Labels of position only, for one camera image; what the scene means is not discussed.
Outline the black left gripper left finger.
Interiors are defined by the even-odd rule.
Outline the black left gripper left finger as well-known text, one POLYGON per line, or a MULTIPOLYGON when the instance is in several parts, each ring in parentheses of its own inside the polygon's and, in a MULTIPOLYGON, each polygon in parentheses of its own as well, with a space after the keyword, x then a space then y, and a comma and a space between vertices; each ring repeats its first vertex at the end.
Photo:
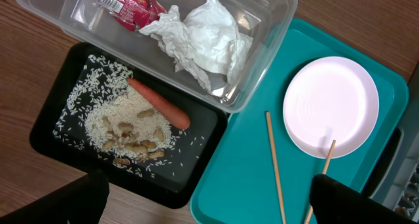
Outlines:
POLYGON ((107 198, 107 176, 96 170, 1 217, 2 223, 98 223, 107 198))

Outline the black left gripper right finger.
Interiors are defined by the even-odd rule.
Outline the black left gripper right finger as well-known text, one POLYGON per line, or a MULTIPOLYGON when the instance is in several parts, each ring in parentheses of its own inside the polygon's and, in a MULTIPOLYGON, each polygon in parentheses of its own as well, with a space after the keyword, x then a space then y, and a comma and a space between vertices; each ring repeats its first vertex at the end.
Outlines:
POLYGON ((414 224, 325 174, 313 177, 309 202, 318 224, 414 224))

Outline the wooden chopstick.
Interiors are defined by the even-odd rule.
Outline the wooden chopstick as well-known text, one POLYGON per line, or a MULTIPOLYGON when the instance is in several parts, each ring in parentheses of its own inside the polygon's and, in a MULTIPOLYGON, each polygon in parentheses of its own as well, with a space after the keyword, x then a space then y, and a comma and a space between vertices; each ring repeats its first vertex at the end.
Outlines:
POLYGON ((274 167, 274 175, 275 175, 276 189, 277 189, 277 194, 278 194, 278 202, 279 202, 279 205, 280 205, 280 213, 281 213, 282 223, 286 224, 285 206, 284 206, 284 202, 283 202, 283 192, 282 192, 282 185, 281 185, 281 180, 280 180, 280 171, 279 171, 279 167, 278 167, 278 158, 277 158, 277 154, 276 154, 276 144, 275 144, 275 140, 274 140, 274 131, 273 131, 273 127, 272 127, 271 114, 270 114, 269 111, 265 112, 265 117, 266 117, 266 125, 267 125, 268 137, 269 137, 269 142, 270 142, 270 150, 271 150, 271 154, 272 154, 272 163, 273 163, 273 167, 274 167))
MULTIPOLYGON (((330 161, 331 161, 331 157, 333 156, 333 153, 334 153, 334 150, 335 150, 336 142, 337 142, 336 140, 332 141, 331 147, 330 147, 329 152, 327 154, 327 157, 325 159, 325 164, 323 166, 322 174, 326 174, 327 171, 328 171, 330 161)), ((304 224, 309 224, 310 223, 312 214, 313 214, 313 207, 312 207, 312 205, 310 205, 310 207, 308 209, 308 212, 306 214, 306 218, 304 220, 304 224)))

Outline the orange carrot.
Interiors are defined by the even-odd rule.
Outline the orange carrot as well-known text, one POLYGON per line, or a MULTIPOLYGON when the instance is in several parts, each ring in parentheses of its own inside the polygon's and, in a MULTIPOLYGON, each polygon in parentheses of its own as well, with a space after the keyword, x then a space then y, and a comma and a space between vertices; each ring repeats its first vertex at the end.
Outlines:
POLYGON ((178 106, 136 79, 128 78, 128 84, 141 94, 158 112, 172 125, 180 130, 186 130, 191 125, 189 116, 178 106))

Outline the white tissue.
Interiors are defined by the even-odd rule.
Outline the white tissue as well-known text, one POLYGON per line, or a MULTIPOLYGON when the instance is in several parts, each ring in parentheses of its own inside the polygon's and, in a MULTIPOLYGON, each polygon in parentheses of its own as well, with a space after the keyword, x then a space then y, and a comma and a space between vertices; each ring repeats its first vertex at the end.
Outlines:
POLYGON ((225 75, 228 83, 235 83, 246 64, 253 38, 239 32, 236 20, 218 0, 206 0, 183 23, 194 48, 191 58, 196 65, 225 75))

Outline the red snack wrapper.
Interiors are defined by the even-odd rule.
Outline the red snack wrapper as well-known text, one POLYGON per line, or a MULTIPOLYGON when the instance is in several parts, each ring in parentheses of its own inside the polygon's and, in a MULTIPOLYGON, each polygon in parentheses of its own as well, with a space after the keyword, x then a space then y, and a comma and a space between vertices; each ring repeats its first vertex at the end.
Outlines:
POLYGON ((157 0, 98 0, 98 4, 128 31, 141 29, 166 13, 157 0))

